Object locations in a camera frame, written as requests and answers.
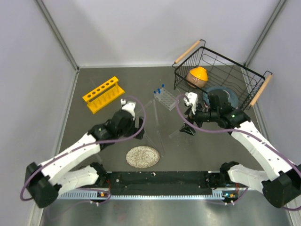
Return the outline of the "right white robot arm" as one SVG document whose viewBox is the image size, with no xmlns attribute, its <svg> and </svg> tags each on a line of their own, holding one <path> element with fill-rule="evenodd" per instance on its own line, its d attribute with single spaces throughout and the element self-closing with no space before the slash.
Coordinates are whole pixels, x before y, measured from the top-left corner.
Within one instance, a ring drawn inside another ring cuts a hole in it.
<svg viewBox="0 0 301 226">
<path fill-rule="evenodd" d="M 190 92 L 180 94 L 188 108 L 179 113 L 185 125 L 182 131 L 194 134 L 196 130 L 206 133 L 228 133 L 260 164 L 262 170 L 253 170 L 237 162 L 225 163 L 220 168 L 220 182 L 224 186 L 233 183 L 245 185 L 261 193 L 276 208 L 301 195 L 301 167 L 277 151 L 259 132 L 250 117 L 234 108 L 221 90 L 208 94 L 209 108 L 198 105 L 198 95 Z"/>
</svg>

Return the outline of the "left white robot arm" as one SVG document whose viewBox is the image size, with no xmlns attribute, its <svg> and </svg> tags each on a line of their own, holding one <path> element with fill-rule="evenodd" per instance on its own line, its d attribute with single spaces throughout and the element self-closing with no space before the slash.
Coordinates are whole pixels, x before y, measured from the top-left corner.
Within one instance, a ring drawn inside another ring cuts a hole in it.
<svg viewBox="0 0 301 226">
<path fill-rule="evenodd" d="M 58 196 L 73 189 L 103 186 L 107 171 L 102 164 L 93 162 L 79 170 L 73 168 L 116 142 L 142 139 L 144 125 L 145 116 L 139 118 L 139 126 L 135 127 L 135 117 L 129 111 L 115 112 L 111 119 L 94 125 L 75 144 L 54 158 L 40 164 L 29 164 L 25 174 L 25 189 L 39 208 L 45 208 Z"/>
</svg>

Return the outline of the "short clear glass tube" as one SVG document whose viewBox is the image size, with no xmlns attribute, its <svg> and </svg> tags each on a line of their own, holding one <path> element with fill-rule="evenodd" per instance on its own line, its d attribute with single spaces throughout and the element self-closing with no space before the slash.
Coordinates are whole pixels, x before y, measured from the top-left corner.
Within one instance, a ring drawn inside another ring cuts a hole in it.
<svg viewBox="0 0 301 226">
<path fill-rule="evenodd" d="M 180 131 L 176 130 L 175 132 L 173 132 L 172 134 L 169 135 L 169 138 L 175 137 L 178 133 L 180 133 Z"/>
</svg>

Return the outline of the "speckled ceramic plate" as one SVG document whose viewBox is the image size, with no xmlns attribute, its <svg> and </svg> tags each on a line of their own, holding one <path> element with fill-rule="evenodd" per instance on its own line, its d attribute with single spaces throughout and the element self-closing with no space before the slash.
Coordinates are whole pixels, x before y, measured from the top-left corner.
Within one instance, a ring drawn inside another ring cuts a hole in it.
<svg viewBox="0 0 301 226">
<path fill-rule="evenodd" d="M 137 169 L 145 169 L 154 166 L 159 160 L 159 152 L 149 146 L 134 147 L 126 154 L 127 163 Z"/>
</svg>

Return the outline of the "clear acrylic tube rack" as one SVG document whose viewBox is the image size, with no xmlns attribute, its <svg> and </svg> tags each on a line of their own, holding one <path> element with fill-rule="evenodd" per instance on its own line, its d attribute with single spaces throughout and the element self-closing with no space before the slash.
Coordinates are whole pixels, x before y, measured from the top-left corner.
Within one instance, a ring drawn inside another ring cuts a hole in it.
<svg viewBox="0 0 301 226">
<path fill-rule="evenodd" d="M 169 91 L 167 91 L 165 88 L 160 88 L 160 93 L 154 94 L 155 99 L 157 99 L 164 107 L 166 107 L 168 110 L 173 110 L 176 106 L 176 97 L 173 96 Z"/>
</svg>

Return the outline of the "clear tube centre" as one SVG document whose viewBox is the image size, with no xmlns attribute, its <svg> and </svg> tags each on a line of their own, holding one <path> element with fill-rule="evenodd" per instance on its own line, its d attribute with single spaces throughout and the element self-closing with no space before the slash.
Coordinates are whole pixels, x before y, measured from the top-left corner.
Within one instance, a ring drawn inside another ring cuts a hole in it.
<svg viewBox="0 0 301 226">
<path fill-rule="evenodd" d="M 166 154 L 164 144 L 163 144 L 163 140 L 162 140 L 161 134 L 158 130 L 157 130 L 157 136 L 158 136 L 158 140 L 159 140 L 159 142 L 161 144 L 161 147 L 162 147 L 162 154 Z"/>
</svg>

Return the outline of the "brown and yellow bowl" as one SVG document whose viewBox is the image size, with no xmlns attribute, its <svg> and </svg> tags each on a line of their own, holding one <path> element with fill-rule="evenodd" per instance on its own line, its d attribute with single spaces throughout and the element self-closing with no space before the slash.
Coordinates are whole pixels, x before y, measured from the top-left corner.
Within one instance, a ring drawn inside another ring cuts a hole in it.
<svg viewBox="0 0 301 226">
<path fill-rule="evenodd" d="M 186 80 L 189 86 L 202 88 L 208 82 L 207 70 L 201 66 L 195 67 L 189 71 Z"/>
</svg>

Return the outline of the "yellow test tube rack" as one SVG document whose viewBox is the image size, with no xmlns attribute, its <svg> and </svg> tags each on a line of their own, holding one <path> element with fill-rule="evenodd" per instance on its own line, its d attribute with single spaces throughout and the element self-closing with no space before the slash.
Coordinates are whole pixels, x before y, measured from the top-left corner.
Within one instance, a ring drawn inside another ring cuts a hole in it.
<svg viewBox="0 0 301 226">
<path fill-rule="evenodd" d="M 125 93 L 118 82 L 118 78 L 114 76 L 82 97 L 92 114 L 96 114 Z"/>
</svg>

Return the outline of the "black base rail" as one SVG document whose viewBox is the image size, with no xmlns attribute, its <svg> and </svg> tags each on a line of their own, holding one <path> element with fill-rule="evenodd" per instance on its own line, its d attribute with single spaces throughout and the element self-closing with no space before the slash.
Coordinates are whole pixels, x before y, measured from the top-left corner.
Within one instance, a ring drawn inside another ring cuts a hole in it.
<svg viewBox="0 0 301 226">
<path fill-rule="evenodd" d="M 207 171 L 117 171 L 105 181 L 112 195 L 210 195 L 224 186 L 219 173 Z"/>
</svg>

